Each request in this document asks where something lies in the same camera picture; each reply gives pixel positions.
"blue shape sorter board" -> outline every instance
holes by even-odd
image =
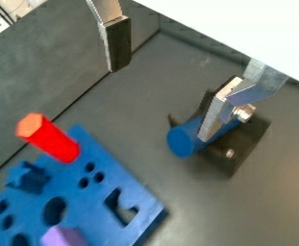
[[[81,154],[65,165],[47,155],[9,169],[0,194],[0,246],[41,245],[48,229],[77,229],[89,246],[140,245],[167,212],[96,140],[76,125]]]

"red cylinder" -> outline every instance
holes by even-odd
[[[49,122],[43,114],[31,112],[16,125],[16,136],[64,163],[80,154],[77,142]]]

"gray table surface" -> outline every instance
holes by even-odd
[[[157,14],[120,0],[132,51],[159,29]],[[14,124],[29,111],[55,118],[108,74],[104,43],[84,0],[49,0],[0,34],[0,165],[23,146]]]
[[[272,124],[231,178],[198,157],[177,159],[165,144],[167,114],[186,119],[206,89],[242,72],[157,34],[56,120],[64,130],[84,125],[164,203],[169,215],[147,245],[299,246],[299,85],[256,104]],[[37,156],[27,146],[6,167]]]

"hole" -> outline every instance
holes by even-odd
[[[8,203],[5,200],[0,201],[0,214],[6,210],[8,208]]]
[[[120,190],[115,189],[113,192],[109,194],[109,196],[105,198],[104,203],[108,209],[112,211],[117,221],[125,227],[131,223],[139,210],[136,207],[132,207],[131,209],[124,209],[123,207],[120,207],[117,204],[119,195],[120,195]]]
[[[44,208],[44,222],[53,226],[59,224],[65,216],[67,204],[60,197],[53,197]]]
[[[89,173],[95,168],[95,164],[92,162],[89,162],[85,166],[84,166],[84,171],[87,173]]]
[[[234,156],[234,154],[235,154],[235,151],[234,151],[232,149],[228,149],[227,152],[226,152],[226,157],[227,157],[228,159],[231,159],[232,156]]]
[[[79,187],[85,188],[88,186],[88,180],[87,178],[81,178],[79,181]]]
[[[96,183],[101,183],[103,180],[104,180],[104,174],[103,174],[101,172],[96,173],[96,174],[93,175],[93,181],[95,181]]]
[[[16,234],[12,239],[12,246],[29,246],[28,239],[24,234]]]
[[[1,223],[1,229],[5,231],[8,230],[13,225],[13,217],[10,215],[8,215]]]

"purple block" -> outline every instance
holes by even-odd
[[[76,229],[53,226],[41,237],[43,246],[87,246]]]

